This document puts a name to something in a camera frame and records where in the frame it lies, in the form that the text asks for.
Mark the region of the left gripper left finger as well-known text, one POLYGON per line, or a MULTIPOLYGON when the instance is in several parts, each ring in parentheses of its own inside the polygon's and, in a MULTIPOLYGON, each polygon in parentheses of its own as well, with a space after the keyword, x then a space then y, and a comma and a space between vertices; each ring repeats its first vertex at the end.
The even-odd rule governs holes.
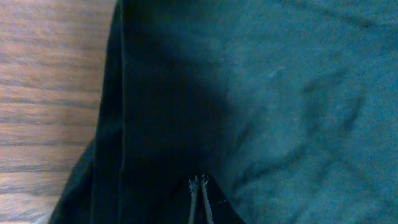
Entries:
POLYGON ((198 191, 197 175, 180 183, 171 198, 171 223, 195 224, 198 191))

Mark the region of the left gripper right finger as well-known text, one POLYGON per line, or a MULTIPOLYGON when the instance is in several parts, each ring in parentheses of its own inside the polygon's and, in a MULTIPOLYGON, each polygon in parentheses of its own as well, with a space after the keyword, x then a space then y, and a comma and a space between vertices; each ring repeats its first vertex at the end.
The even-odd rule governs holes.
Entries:
POLYGON ((245 224, 212 176, 200 177, 200 223, 245 224))

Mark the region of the black shorts white waistband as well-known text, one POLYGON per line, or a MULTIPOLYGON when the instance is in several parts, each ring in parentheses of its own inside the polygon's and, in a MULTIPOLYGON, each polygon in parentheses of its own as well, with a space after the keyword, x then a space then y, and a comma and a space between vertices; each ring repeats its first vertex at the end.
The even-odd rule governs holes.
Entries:
POLYGON ((51 223, 397 222, 395 0, 118 1, 96 134, 51 223))

